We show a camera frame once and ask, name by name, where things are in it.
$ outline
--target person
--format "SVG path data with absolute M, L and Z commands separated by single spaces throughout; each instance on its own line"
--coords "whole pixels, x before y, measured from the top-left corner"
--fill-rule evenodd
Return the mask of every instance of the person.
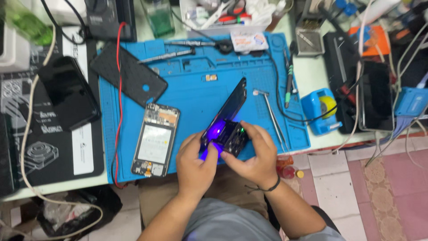
M 247 191 L 265 195 L 285 234 L 291 240 L 344 241 L 334 225 L 327 226 L 314 208 L 280 181 L 277 150 L 267 131 L 244 121 L 241 125 L 256 156 L 243 162 L 224 151 L 220 155 L 231 170 L 260 188 Z M 181 144 L 176 157 L 177 194 L 154 215 L 138 241 L 280 241 L 279 232 L 261 212 L 204 197 L 216 175 L 218 151 L 210 143 L 205 161 L 199 159 L 202 134 L 193 134 Z

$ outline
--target red wire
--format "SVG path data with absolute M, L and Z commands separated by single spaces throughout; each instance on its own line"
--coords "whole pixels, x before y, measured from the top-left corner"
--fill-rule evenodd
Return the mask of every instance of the red wire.
M 119 70 L 119 73 L 120 73 L 120 64 L 119 64 L 120 32 L 122 30 L 122 27 L 125 26 L 125 25 L 126 25 L 125 22 L 120 23 L 120 25 L 119 25 L 119 31 L 117 33 L 116 62 L 117 62 L 117 69 Z M 119 110 L 120 110 L 120 121 L 119 121 L 119 125 L 117 126 L 115 146 L 118 144 L 120 126 L 122 125 L 122 119 L 123 119 L 123 112 L 122 112 L 122 74 L 120 74 L 120 80 L 119 80 Z M 119 185 L 117 183 L 117 171 L 118 171 L 118 167 L 119 167 L 119 159 L 117 157 L 117 152 L 116 152 L 116 174 L 115 174 L 115 177 L 114 177 L 114 182 L 115 182 L 115 184 L 116 184 L 117 187 L 124 188 L 124 187 L 126 187 L 126 185 L 125 186 L 121 186 L 121 185 Z

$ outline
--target orange box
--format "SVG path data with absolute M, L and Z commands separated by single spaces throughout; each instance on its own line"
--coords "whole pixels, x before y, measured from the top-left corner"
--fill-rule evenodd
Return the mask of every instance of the orange box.
M 352 27 L 348 31 L 348 35 L 352 35 L 358 31 L 360 27 Z M 389 54 L 388 44 L 386 42 L 385 31 L 381 26 L 371 26 L 372 30 L 377 35 L 377 45 L 379 46 L 380 51 L 383 55 Z M 368 47 L 366 51 L 363 52 L 363 56 L 378 56 L 379 53 L 375 47 Z

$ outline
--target white desk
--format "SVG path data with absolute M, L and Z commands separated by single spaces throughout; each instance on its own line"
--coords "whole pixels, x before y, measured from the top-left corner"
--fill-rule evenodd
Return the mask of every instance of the white desk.
M 179 8 L 175 7 L 174 11 L 179 13 Z M 136 12 L 136 23 L 137 23 L 137 34 L 138 41 L 146 41 L 154 39 L 152 30 L 149 27 L 145 17 L 143 16 L 143 9 L 139 1 L 135 1 L 135 12 Z M 174 18 L 175 21 L 175 30 L 176 34 L 171 39 L 185 39 L 187 37 L 186 31 L 183 29 L 181 24 Z M 328 31 L 334 31 L 333 27 L 325 22 L 321 28 L 322 35 Z M 276 27 L 275 33 L 283 32 L 287 39 L 288 43 L 291 43 L 292 40 L 292 27 L 290 25 L 290 18 L 286 15 Z M 312 91 L 329 88 L 326 69 L 324 66 L 324 60 L 322 57 L 318 58 L 294 58 L 294 73 L 296 76 L 297 87 L 299 89 L 300 96 L 303 97 Z M 333 147 L 342 144 L 347 138 L 348 135 L 343 135 L 339 131 L 333 131 L 323 136 L 315 136 L 312 131 L 309 129 L 309 139 L 311 141 L 311 148 L 293 151 L 295 153 L 304 153 L 317 149 Z M 348 143 L 362 142 L 372 140 L 374 138 L 373 133 L 358 133 L 355 134 Z M 64 181 L 54 184 L 41 185 L 37 188 L 43 194 L 57 193 L 67 190 L 74 190 L 84 187 L 92 187 L 107 184 L 107 172 L 104 169 L 104 172 L 97 177 L 92 178 L 82 178 L 73 181 Z M 34 196 L 34 194 L 28 189 L 24 188 L 19 190 L 12 196 L 4 198 L 2 201 L 11 201 L 16 199 L 22 199 L 26 197 Z

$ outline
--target yellow tape roll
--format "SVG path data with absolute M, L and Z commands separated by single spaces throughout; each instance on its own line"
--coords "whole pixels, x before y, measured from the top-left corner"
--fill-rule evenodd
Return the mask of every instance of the yellow tape roll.
M 319 100 L 321 102 L 321 113 L 324 114 L 327 111 L 333 109 L 333 107 L 336 106 L 336 101 L 330 97 L 330 96 L 321 96 L 319 97 Z M 327 119 L 328 117 L 336 114 L 337 108 L 334 109 L 332 112 L 328 113 L 323 117 L 323 119 Z

